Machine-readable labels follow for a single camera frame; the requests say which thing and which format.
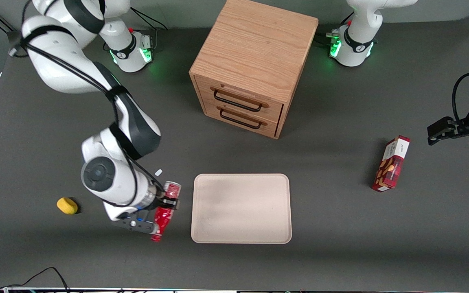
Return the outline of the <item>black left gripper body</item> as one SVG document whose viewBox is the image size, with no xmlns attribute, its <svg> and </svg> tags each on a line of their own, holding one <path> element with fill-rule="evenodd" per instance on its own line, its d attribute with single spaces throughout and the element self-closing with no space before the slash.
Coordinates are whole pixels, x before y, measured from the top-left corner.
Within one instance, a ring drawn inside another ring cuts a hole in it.
<svg viewBox="0 0 469 293">
<path fill-rule="evenodd" d="M 454 114 L 454 120 L 456 123 L 454 139 L 469 137 L 469 114 L 462 119 L 458 117 L 458 114 Z"/>
</svg>

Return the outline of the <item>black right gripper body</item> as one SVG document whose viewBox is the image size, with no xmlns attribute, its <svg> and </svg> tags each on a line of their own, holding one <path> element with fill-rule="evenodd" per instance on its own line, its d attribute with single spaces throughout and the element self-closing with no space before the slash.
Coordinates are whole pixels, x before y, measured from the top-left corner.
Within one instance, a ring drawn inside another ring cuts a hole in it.
<svg viewBox="0 0 469 293">
<path fill-rule="evenodd" d="M 158 190 L 157 195 L 153 201 L 153 210 L 158 207 L 167 208 L 167 197 L 164 190 Z"/>
</svg>

